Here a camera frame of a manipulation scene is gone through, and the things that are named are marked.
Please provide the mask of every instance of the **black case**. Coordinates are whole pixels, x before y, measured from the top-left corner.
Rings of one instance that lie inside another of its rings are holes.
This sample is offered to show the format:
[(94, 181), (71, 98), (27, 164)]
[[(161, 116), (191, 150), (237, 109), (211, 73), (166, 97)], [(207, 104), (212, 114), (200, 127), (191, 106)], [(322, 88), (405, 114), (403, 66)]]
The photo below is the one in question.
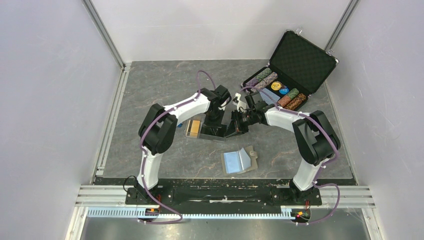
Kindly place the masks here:
[[(329, 55), (294, 31), (287, 30), (272, 54), (268, 65), (245, 80), (241, 87), (245, 87), (247, 82), (265, 68), (270, 68), (278, 75), (278, 78), (273, 82), (278, 81), (286, 85), (289, 90), (296, 88), (299, 93), (307, 96), (307, 99), (296, 108), (297, 110), (308, 101), (310, 95), (320, 88), (338, 63), (337, 58)], [(284, 95), (278, 90), (272, 90), (271, 84), (268, 84), (266, 88), (282, 98)]]

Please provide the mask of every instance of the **white panel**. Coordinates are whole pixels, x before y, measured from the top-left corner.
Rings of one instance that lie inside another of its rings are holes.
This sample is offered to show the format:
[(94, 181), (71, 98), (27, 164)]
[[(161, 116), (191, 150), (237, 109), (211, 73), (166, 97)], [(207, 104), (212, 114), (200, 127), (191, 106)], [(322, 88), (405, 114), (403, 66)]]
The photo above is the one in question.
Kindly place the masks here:
[(394, 240), (424, 236), (423, 9), (422, 0), (360, 1), (327, 80), (358, 179)]
[(267, 59), (286, 29), (324, 48), (349, 0), (93, 0), (124, 61)]
[(0, 239), (61, 240), (120, 68), (79, 0), (2, 0), (0, 33)]

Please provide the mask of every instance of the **case lid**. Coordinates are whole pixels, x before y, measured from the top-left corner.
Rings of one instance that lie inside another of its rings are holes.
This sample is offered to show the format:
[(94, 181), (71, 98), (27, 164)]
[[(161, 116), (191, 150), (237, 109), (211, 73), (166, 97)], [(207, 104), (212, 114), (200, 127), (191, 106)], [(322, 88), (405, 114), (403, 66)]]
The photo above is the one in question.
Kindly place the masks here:
[(269, 64), (298, 85), (315, 93), (327, 79), (338, 60), (324, 50), (288, 30), (282, 36)]

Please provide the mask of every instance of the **yellow poker chip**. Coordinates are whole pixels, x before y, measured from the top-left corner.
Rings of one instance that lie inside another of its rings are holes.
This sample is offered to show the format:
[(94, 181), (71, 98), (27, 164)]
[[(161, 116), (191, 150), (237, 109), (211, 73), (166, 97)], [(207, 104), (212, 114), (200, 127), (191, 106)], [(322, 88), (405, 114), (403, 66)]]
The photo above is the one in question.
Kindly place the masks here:
[(278, 90), (281, 89), (282, 86), (283, 85), (281, 84), (281, 82), (275, 81), (271, 84), (271, 89), (274, 90), (274, 91), (278, 91)]

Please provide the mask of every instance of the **gray stone surface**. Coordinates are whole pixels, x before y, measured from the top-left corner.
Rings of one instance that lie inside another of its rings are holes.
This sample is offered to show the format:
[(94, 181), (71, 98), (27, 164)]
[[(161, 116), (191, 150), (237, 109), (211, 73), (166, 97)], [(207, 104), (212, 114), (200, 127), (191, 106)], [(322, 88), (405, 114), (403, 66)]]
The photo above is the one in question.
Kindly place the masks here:
[[(184, 100), (197, 90), (196, 72), (208, 72), (216, 85), (228, 88), (231, 95), (240, 90), (240, 83), (267, 64), (267, 60), (194, 60), (133, 62), (114, 130), (103, 177), (126, 178), (137, 175), (141, 164), (139, 127), (154, 103), (169, 105)], [(201, 85), (212, 89), (205, 75)], [(228, 105), (224, 121), (235, 109)], [(334, 111), (323, 85), (300, 109), (303, 112), (323, 111), (337, 134)], [(255, 124), (249, 133), (228, 138), (225, 143), (186, 138), (185, 125), (177, 128), (173, 145), (160, 164), (160, 178), (224, 178), (221, 153), (252, 145), (257, 151), (258, 169), (237, 175), (238, 178), (290, 179), (301, 163), (293, 133), (273, 126)], [(321, 178), (352, 178), (342, 147), (340, 159), (329, 165)]]

